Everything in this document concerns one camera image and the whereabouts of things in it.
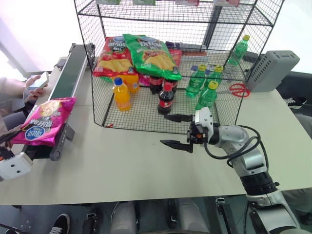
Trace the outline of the person's hand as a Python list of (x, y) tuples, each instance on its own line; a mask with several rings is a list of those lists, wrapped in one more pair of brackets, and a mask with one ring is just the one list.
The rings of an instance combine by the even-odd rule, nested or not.
[(37, 75), (34, 77), (30, 77), (26, 81), (26, 86), (23, 92), (24, 98), (35, 99), (44, 95), (44, 88), (48, 84), (47, 75)]

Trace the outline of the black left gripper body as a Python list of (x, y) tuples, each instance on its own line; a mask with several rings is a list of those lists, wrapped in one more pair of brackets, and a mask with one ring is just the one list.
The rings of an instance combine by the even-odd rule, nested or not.
[(0, 146), (0, 161), (10, 159), (14, 156), (11, 147), (10, 142), (6, 142)]

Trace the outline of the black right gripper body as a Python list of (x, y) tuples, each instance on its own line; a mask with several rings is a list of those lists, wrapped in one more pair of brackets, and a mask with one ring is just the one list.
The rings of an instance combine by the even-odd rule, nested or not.
[(190, 144), (203, 144), (208, 142), (208, 128), (201, 124), (191, 122), (187, 131), (187, 142)]

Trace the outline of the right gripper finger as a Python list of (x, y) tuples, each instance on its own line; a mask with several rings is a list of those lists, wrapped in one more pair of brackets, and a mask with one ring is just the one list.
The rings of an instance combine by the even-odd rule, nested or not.
[(165, 115), (164, 119), (173, 122), (192, 122), (194, 115), (182, 115), (182, 114), (173, 114), (173, 115)]
[(160, 142), (170, 148), (181, 150), (181, 151), (186, 151), (188, 153), (193, 153), (192, 144), (184, 144), (176, 140), (160, 140)]

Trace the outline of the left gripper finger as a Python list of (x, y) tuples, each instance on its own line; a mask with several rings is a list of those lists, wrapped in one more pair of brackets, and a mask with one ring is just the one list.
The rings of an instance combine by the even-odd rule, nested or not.
[(50, 152), (52, 147), (50, 146), (33, 146), (33, 145), (24, 145), (24, 153), (30, 159), (47, 159), (50, 158)]
[(15, 136), (17, 136), (22, 130), (21, 129), (17, 129), (17, 130), (11, 130), (3, 135), (0, 136), (0, 144), (3, 144), (5, 142), (10, 141), (11, 139), (13, 139)]

